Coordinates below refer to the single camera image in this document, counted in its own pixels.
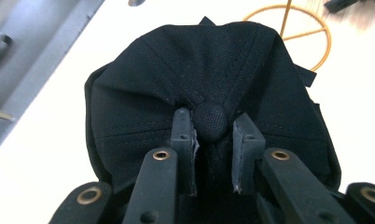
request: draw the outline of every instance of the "orange circular frame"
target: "orange circular frame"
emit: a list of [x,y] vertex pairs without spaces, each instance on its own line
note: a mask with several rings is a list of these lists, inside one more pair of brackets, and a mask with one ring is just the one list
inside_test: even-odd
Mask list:
[[326,61],[327,56],[329,55],[329,52],[330,52],[331,45],[332,45],[332,38],[331,38],[331,35],[330,35],[329,28],[327,27],[325,22],[321,18],[319,18],[318,16],[313,14],[311,11],[309,11],[305,8],[302,8],[302,7],[291,6],[290,4],[288,4],[288,5],[275,5],[275,6],[270,6],[270,7],[263,7],[259,10],[256,10],[256,11],[252,12],[251,14],[249,14],[248,16],[246,16],[245,18],[243,18],[243,21],[248,21],[250,18],[252,18],[253,16],[255,16],[256,14],[258,14],[260,12],[263,12],[263,11],[266,11],[266,10],[271,10],[271,9],[276,9],[276,8],[285,8],[285,17],[284,17],[283,26],[282,26],[281,33],[280,33],[281,37],[283,37],[286,18],[287,18],[287,14],[288,14],[290,8],[293,8],[297,11],[300,11],[300,12],[303,12],[303,13],[309,15],[310,17],[312,17],[313,19],[318,21],[318,23],[321,24],[321,29],[310,31],[310,32],[307,32],[307,33],[304,33],[304,34],[298,34],[298,35],[292,35],[292,36],[289,36],[289,37],[283,37],[283,40],[286,41],[286,40],[289,40],[289,39],[299,38],[299,37],[302,37],[302,36],[305,36],[305,35],[313,35],[313,34],[316,34],[316,33],[325,32],[326,39],[327,39],[326,52],[325,52],[324,56],[322,57],[321,61],[319,61],[319,63],[316,64],[311,69],[312,71],[315,71]]

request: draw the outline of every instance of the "cap panel seam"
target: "cap panel seam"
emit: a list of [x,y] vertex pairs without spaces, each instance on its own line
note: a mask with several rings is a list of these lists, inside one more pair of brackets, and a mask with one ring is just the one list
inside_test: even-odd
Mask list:
[[[131,144],[137,144],[137,143],[143,143],[143,142],[159,141],[161,139],[162,139],[161,137],[147,138],[147,139],[144,139],[144,140],[140,139],[140,140],[136,140],[136,141],[122,142],[122,143],[120,143],[120,145],[123,146],[123,145],[131,145]],[[103,138],[95,139],[95,141],[103,141],[103,140],[104,140]]]
[[[216,88],[216,92],[215,92],[215,95],[219,94],[219,91],[221,88],[223,88],[223,84],[225,83],[227,77],[229,77],[229,75],[231,74],[231,72],[233,71],[232,69],[234,68],[234,66],[236,65],[236,63],[242,59],[242,54],[243,52],[247,51],[246,49],[246,45],[249,43],[249,40],[250,40],[250,36],[252,34],[251,33],[248,33],[245,37],[245,40],[244,40],[244,43],[243,43],[243,48],[240,50],[240,53],[236,55],[236,58],[234,59],[233,63],[230,65],[229,69],[228,69],[228,72],[223,76],[223,78],[221,79],[220,83],[217,85],[217,88]],[[257,32],[255,32],[255,37],[254,37],[254,40],[253,40],[253,43],[255,43],[255,39],[256,39],[256,35],[257,35]]]
[[[154,50],[154,49],[152,49],[152,47],[150,47],[150,45],[148,44],[148,43],[146,43],[146,41],[143,39],[143,38],[139,38],[139,40],[141,40],[154,54],[156,54],[158,57],[159,57],[159,59],[166,65],[166,67],[174,74],[174,76],[176,77],[176,73],[175,73],[175,71],[172,69],[172,67],[169,65],[169,64],[167,64],[164,60],[163,60],[163,58],[162,57],[160,57],[160,55]],[[165,77],[165,79],[167,79],[167,81],[169,81],[170,83],[171,83],[171,85],[175,88],[175,92],[178,92],[177,90],[185,90],[185,91],[187,91],[189,94],[192,94],[192,92],[191,91],[189,91],[189,90],[187,90],[187,89],[185,89],[185,88],[183,88],[181,85],[179,85],[179,84],[177,84],[177,85],[175,85],[167,76],[164,76]],[[196,104],[194,103],[194,102],[192,102],[190,99],[189,99],[189,97],[185,97],[184,98],[186,101],[188,101],[191,105],[194,105],[194,106],[196,106]]]
[[120,129],[120,128],[127,128],[127,127],[131,127],[131,126],[135,126],[135,125],[147,125],[147,124],[158,124],[158,123],[162,123],[162,122],[170,122],[170,121],[173,121],[172,119],[166,119],[166,120],[151,120],[151,121],[147,121],[147,122],[137,122],[137,123],[132,123],[132,124],[124,124],[124,125],[118,125],[118,126],[113,126],[111,127],[111,129]]
[[138,134],[138,133],[157,133],[161,131],[170,131],[170,128],[163,128],[163,129],[157,129],[157,130],[151,130],[151,131],[142,131],[142,132],[135,132],[135,133],[118,133],[118,134],[110,134],[110,135],[104,135],[104,136],[99,136],[95,137],[95,140],[102,140],[105,138],[112,138],[112,137],[121,137],[121,136],[126,136],[126,135],[131,135],[131,134]]
[[273,133],[266,133],[266,132],[262,132],[263,135],[270,135],[270,136],[274,136],[274,137],[283,137],[283,138],[287,138],[287,139],[299,139],[299,140],[303,140],[303,141],[310,141],[310,142],[317,142],[317,143],[323,143],[323,144],[327,144],[327,141],[326,140],[319,140],[319,139],[310,139],[310,138],[304,138],[304,137],[293,137],[293,136],[285,136],[285,135],[282,135],[282,134],[273,134]]
[[[266,33],[266,34],[263,34],[264,31],[260,31],[260,30],[263,30],[262,29],[262,26],[258,26],[257,27],[257,31],[256,31],[256,36],[255,36],[255,41],[253,41],[253,44],[252,44],[252,47],[250,48],[249,50],[249,53],[248,55],[246,56],[245,58],[245,62],[243,64],[243,67],[242,69],[240,70],[240,74],[238,75],[238,78],[236,78],[231,90],[229,91],[229,94],[228,96],[225,98],[225,101],[224,101],[224,104],[226,104],[227,102],[229,102],[229,98],[231,96],[231,94],[234,92],[234,90],[237,88],[237,87],[240,87],[238,89],[243,89],[243,93],[239,94],[238,98],[233,101],[233,107],[231,109],[231,111],[235,110],[234,107],[236,107],[240,101],[242,100],[243,96],[246,94],[246,89],[248,89],[248,87],[250,87],[252,85],[252,82],[254,80],[254,75],[257,74],[257,72],[259,71],[260,68],[263,67],[264,65],[264,62],[265,62],[265,59],[267,59],[267,56],[268,54],[266,55],[263,55],[264,52],[263,49],[265,48],[265,46],[268,47],[268,52],[271,51],[271,46],[272,46],[272,43],[273,43],[273,38],[272,39],[269,39],[269,35],[271,35],[271,37],[274,37],[274,33],[271,32],[270,34],[269,33]],[[254,62],[249,62],[249,58],[250,57],[253,57],[254,58]],[[243,85],[238,85],[238,81],[239,81],[239,78],[242,74],[244,74],[243,70],[246,69],[246,65],[248,63],[253,63],[254,64],[254,68],[252,69],[252,72],[249,73],[249,79],[250,81],[245,81],[243,82]],[[230,114],[229,115],[229,119],[232,119],[233,118],[233,115]]]

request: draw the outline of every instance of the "black fabric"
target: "black fabric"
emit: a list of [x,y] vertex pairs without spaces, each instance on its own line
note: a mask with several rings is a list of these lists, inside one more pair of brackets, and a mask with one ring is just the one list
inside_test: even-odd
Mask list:
[[115,191],[126,187],[150,149],[170,145],[174,111],[187,106],[200,143],[200,199],[215,202],[232,193],[232,123],[243,112],[267,147],[295,152],[324,184],[337,188],[337,157],[302,72],[281,37],[258,23],[215,26],[204,18],[200,25],[162,26],[86,83],[93,169]]
[[311,87],[311,85],[313,84],[313,80],[316,77],[316,73],[314,73],[310,70],[307,70],[303,67],[300,67],[296,64],[295,64],[295,66],[298,69],[300,79],[303,82],[304,86]]

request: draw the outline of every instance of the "white surface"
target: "white surface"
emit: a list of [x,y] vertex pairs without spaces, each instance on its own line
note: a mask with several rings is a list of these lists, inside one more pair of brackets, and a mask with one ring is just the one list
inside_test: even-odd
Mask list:
[[[46,223],[72,189],[96,180],[84,127],[83,85],[92,71],[163,24],[197,24],[207,16],[219,25],[279,2],[146,0],[128,7],[106,0],[0,147],[0,223]],[[333,49],[309,92],[321,103],[344,190],[351,182],[375,184],[375,33],[329,26]],[[357,46],[362,38],[366,44]]]

